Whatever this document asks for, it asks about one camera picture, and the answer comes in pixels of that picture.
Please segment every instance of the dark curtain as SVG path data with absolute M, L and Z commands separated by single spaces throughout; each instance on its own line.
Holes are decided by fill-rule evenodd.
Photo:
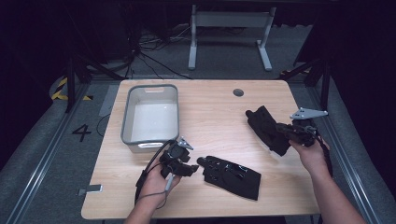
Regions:
M 378 172 L 396 193 L 396 14 L 391 2 L 371 1 L 333 57 L 332 76 Z
M 0 3 L 0 167 L 50 107 L 50 86 L 65 67 L 59 36 L 35 1 Z

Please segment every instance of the black fabric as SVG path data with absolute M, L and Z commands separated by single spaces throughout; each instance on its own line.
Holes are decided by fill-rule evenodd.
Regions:
M 264 144 L 279 156 L 285 155 L 290 147 L 289 140 L 276 130 L 276 121 L 265 106 L 262 105 L 256 112 L 247 110 L 246 115 L 247 123 Z
M 197 162 L 205 168 L 205 182 L 241 197 L 258 200 L 261 174 L 245 166 L 213 156 L 199 158 Z

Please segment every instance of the white plastic bin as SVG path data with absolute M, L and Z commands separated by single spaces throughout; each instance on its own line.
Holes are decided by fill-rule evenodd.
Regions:
M 157 151 L 178 138 L 178 93 L 171 84 L 131 88 L 125 106 L 121 139 L 132 152 Z

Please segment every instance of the metal part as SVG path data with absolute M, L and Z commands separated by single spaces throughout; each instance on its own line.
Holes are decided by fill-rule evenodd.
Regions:
M 290 115 L 291 119 L 312 119 L 312 118 L 318 118 L 318 117 L 323 117 L 323 116 L 328 116 L 329 113 L 327 111 L 321 111 L 321 110 L 313 110 L 313 109 L 307 109 L 307 108 L 300 108 L 295 112 L 294 114 Z
M 102 185 L 89 185 L 86 189 L 79 189 L 77 196 L 81 196 L 87 193 L 97 193 L 102 192 L 103 186 Z
M 177 145 L 180 147 L 184 147 L 186 149 L 194 150 L 192 146 L 184 139 L 183 136 L 180 137 L 180 140 L 178 140 Z
M 320 106 L 319 96 L 318 93 L 314 88 L 307 88 L 309 96 L 311 97 L 312 101 L 316 104 L 317 107 Z M 372 202 L 370 202 L 369 198 L 367 197 L 367 192 L 363 183 L 361 182 L 361 178 L 359 174 L 353 167 L 352 163 L 350 162 L 346 151 L 344 150 L 341 141 L 335 131 L 334 127 L 332 126 L 332 122 L 329 118 L 323 117 L 321 118 L 324 122 L 324 125 L 329 133 L 331 141 L 333 142 L 332 151 L 337 158 L 340 167 L 346 176 L 346 181 L 352 191 L 353 196 L 355 197 L 356 203 L 363 215 L 364 219 L 367 223 L 382 223 L 381 219 L 379 218 L 378 214 L 374 210 Z
M 81 87 L 78 89 L 78 94 L 77 94 L 77 101 L 75 105 L 71 108 L 69 113 L 64 114 L 64 117 L 53 135 L 49 146 L 46 149 L 46 152 L 44 153 L 43 157 L 41 158 L 40 163 L 37 165 L 35 170 L 32 172 L 32 175 L 29 179 L 29 182 L 27 183 L 23 193 L 21 194 L 21 197 L 19 198 L 17 204 L 15 205 L 14 209 L 11 212 L 11 215 L 8 217 L 7 224 L 8 223 L 21 223 L 21 220 L 26 213 L 30 202 L 33 200 L 35 197 L 35 194 L 40 187 L 41 182 L 44 179 L 44 176 L 46 175 L 48 169 L 50 168 L 50 164 L 53 160 L 53 158 L 56 155 L 56 152 L 58 151 L 58 148 L 60 147 L 60 142 L 61 139 L 64 135 L 64 132 L 70 122 L 70 120 L 73 118 L 74 114 L 77 111 L 78 105 L 81 102 L 82 97 L 84 94 L 87 92 L 89 85 L 88 84 L 82 84 Z

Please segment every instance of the person's right hand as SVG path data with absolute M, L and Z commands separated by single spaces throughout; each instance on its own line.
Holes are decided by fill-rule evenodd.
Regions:
M 289 140 L 289 143 L 300 154 L 300 160 L 309 174 L 329 175 L 323 149 L 317 140 L 315 141 L 314 145 L 310 147 L 302 146 L 292 140 Z

